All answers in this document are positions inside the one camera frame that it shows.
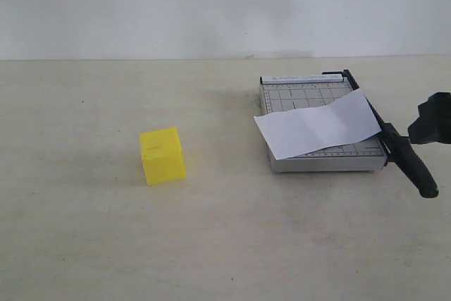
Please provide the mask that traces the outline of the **white paper sheet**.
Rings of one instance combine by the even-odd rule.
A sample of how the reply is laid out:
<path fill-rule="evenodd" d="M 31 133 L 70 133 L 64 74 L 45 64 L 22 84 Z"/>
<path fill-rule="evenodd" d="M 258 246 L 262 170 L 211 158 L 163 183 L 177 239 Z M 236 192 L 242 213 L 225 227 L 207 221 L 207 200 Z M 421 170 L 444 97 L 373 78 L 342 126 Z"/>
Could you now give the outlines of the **white paper sheet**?
<path fill-rule="evenodd" d="M 381 131 L 362 90 L 327 105 L 254 118 L 277 160 L 361 142 Z"/>

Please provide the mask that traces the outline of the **yellow foam cube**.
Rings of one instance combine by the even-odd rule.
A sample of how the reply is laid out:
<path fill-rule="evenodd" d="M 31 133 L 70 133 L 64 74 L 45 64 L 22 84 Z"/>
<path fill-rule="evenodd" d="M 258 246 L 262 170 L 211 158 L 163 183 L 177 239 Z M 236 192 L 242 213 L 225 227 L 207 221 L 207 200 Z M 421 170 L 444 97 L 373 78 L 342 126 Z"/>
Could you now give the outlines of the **yellow foam cube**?
<path fill-rule="evenodd" d="M 167 183 L 186 177 L 183 149 L 176 128 L 140 133 L 139 141 L 147 185 Z"/>

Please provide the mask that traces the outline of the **grey paper cutter base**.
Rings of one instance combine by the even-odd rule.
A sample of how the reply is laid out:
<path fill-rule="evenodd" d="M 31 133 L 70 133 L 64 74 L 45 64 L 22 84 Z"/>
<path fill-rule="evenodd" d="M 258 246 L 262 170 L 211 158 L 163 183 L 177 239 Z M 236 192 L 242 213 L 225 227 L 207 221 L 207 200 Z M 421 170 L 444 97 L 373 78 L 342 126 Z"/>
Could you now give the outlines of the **grey paper cutter base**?
<path fill-rule="evenodd" d="M 267 76 L 260 78 L 260 104 L 264 115 L 329 104 L 359 86 L 348 70 L 320 75 Z M 388 162 L 388 151 L 377 136 L 364 141 L 321 149 L 277 160 L 268 150 L 275 173 L 378 171 Z"/>

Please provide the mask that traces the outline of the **black cutter blade arm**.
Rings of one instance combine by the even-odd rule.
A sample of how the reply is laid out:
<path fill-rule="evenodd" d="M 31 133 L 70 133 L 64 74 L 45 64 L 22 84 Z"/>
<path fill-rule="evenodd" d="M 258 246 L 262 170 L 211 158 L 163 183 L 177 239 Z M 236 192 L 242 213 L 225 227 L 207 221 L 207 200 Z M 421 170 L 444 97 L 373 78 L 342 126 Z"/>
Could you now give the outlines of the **black cutter blade arm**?
<path fill-rule="evenodd" d="M 439 195 L 438 185 L 425 163 L 416 154 L 409 138 L 398 133 L 392 123 L 385 122 L 367 100 L 381 131 L 376 135 L 387 154 L 387 162 L 394 163 L 426 199 Z"/>

